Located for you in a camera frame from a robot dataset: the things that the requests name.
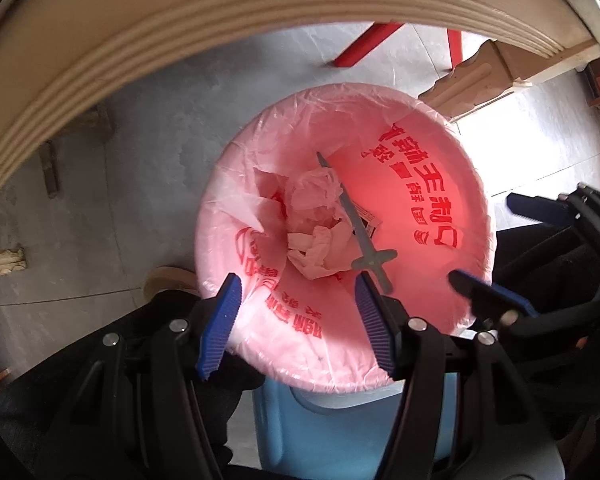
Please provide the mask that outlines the green toy sword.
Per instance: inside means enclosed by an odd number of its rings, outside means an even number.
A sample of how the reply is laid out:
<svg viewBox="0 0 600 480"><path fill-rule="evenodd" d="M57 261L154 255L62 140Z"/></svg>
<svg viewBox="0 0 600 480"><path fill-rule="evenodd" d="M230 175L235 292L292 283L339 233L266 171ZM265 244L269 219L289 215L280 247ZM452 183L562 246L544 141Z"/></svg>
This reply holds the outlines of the green toy sword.
<svg viewBox="0 0 600 480"><path fill-rule="evenodd" d="M343 183L340 184L340 188L340 205L349 218L352 232L361 253L358 258L351 261L350 269L355 271L370 271L371 274L375 275L381 291L386 295L390 295L394 292L394 287L388 277L388 273L384 269L384 265L394 260L398 256L398 252L395 249L375 248L372 239L366 232L366 227L355 207L355 203L351 200Z"/></svg>

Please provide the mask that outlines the blue plastic container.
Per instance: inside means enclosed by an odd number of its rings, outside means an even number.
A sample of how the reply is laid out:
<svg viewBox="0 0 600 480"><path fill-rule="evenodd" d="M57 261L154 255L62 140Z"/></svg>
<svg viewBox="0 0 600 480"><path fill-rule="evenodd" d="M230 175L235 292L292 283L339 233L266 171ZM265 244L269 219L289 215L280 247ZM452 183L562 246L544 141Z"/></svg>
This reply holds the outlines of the blue plastic container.
<svg viewBox="0 0 600 480"><path fill-rule="evenodd" d="M299 479L371 479L388 444L403 382L328 394L268 378L253 393L260 463Z"/></svg>

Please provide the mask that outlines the red plastic stool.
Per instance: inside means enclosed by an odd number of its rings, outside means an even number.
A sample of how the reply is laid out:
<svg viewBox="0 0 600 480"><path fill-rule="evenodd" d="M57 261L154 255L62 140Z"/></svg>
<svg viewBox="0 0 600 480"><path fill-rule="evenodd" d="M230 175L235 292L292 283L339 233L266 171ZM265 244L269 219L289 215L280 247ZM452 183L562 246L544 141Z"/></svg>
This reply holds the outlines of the red plastic stool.
<svg viewBox="0 0 600 480"><path fill-rule="evenodd" d="M447 73L464 60L463 33L426 25L374 23L337 54L332 65L351 68L375 52L425 60L437 72Z"/></svg>

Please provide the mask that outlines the white tissue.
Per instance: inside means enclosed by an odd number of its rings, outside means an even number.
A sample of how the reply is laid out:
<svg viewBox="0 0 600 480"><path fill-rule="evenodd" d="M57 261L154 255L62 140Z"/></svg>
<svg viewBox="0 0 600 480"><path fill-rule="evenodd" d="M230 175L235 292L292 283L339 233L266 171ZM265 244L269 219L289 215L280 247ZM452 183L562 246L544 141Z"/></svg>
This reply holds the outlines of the white tissue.
<svg viewBox="0 0 600 480"><path fill-rule="evenodd" d="M350 271L361 255L340 205L340 184L335 170L320 167L286 186L287 257L308 280Z"/></svg>

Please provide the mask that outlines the clear plastic bag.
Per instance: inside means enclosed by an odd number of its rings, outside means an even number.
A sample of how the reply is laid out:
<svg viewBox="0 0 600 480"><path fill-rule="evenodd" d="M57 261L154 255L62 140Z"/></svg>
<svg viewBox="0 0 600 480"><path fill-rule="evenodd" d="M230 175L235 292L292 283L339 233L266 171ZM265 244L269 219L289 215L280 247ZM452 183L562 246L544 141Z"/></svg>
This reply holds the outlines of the clear plastic bag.
<svg viewBox="0 0 600 480"><path fill-rule="evenodd" d="M231 222L265 230L265 223L283 223L286 217L285 191L289 177L256 167L220 165L212 172L204 192L200 214L227 218Z"/></svg>

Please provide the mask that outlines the pink lined trash bin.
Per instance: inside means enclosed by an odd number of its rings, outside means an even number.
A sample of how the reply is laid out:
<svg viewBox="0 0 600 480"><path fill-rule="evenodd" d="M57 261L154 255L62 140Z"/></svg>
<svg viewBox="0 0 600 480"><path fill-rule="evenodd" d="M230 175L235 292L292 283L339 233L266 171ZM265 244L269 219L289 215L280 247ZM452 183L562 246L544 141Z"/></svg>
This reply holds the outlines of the pink lined trash bin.
<svg viewBox="0 0 600 480"><path fill-rule="evenodd" d="M354 300L362 254L341 207L348 194L411 315L457 335L468 303L448 283L491 276L495 230L482 182L449 123L407 94L328 84L288 96L227 145L202 196L199 288L228 274L242 305L228 348L296 388L351 393L388 384Z"/></svg>

